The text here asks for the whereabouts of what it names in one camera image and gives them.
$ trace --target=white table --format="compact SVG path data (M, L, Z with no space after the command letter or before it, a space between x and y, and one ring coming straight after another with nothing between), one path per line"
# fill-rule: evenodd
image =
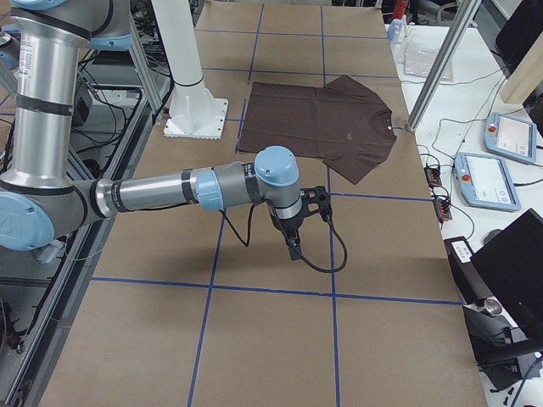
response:
M421 26L410 27L410 29L413 30L411 42L423 44L428 48L438 48L448 30L446 27ZM406 81L423 82L424 79L413 75L405 75L403 63L397 62L396 68L402 80L407 108L411 112L423 85ZM505 80L501 72L496 72L499 68L499 65L492 57L477 29L468 29L452 59L453 81L441 82L428 110L423 116L421 124L417 128L417 143L425 146L419 147L421 153L426 153L428 151L426 148L428 148L429 152L436 156L441 164L452 164L451 158L431 147L438 133L439 121L444 118L458 121L469 121L475 118L486 119L490 113L494 94ZM446 83L468 82L492 72L496 73L490 75L488 78L470 84L445 85ZM522 105L503 103L498 93L492 112L509 113L519 110L522 107ZM524 110L512 114L512 117L529 120L528 114ZM458 149L469 153L488 153L485 151L483 143L484 126L484 121L475 121L470 124L443 121L435 147L453 157L456 155ZM543 145L541 137L538 138L538 144ZM537 154L537 164L543 164L543 151L538 150ZM422 160L423 164L425 164L427 157L422 156ZM428 163L435 164L435 161L430 158ZM507 166L514 182L524 183L543 178L543 168L520 164L510 159L507 160ZM534 208L536 212L543 215L543 198L541 197L543 195L543 182L531 187L518 187L517 193L522 208L518 212L508 213L467 206L460 195L456 182L451 180L451 167L443 167L441 169L441 179L443 185L451 193L452 203L464 210L473 219L475 229L469 242L474 251L479 250L483 246L483 238L489 231L505 228L527 209ZM441 231L443 238L467 237L470 235L472 224L467 216L454 208L451 211L453 220L444 223ZM486 387L485 393L489 406L502 407L503 400L507 396L506 391L502 393L490 393L489 388L492 386L490 381L486 375L481 375L481 378ZM509 396L509 404L511 402L512 396ZM533 379L526 383L516 406L525 404L543 404L543 379Z

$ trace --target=red object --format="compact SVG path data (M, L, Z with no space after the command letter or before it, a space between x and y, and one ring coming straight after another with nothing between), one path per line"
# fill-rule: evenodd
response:
M400 19L404 16L407 10L407 4L409 4L408 0L397 0L396 5L394 7L394 14L392 14L392 20L394 19Z

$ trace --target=brown t-shirt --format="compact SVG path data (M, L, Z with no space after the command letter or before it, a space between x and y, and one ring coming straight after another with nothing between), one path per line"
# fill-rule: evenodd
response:
M320 157L352 183L384 162L395 143L392 112L381 98L348 76L324 88L255 82L239 149L271 145Z

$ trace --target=white pillar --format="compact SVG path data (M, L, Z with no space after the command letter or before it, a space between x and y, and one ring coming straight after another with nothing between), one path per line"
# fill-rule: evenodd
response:
M205 87L188 0L152 0L170 70L176 82L168 137L221 138L228 101Z

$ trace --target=sticker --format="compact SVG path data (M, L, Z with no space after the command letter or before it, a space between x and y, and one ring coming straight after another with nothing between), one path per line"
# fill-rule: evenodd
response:
M19 78L30 79L34 69L34 44L31 40L21 40L19 58Z
M452 248L455 249L456 255L462 263L469 263L472 257L472 252L469 250L464 241L453 242Z

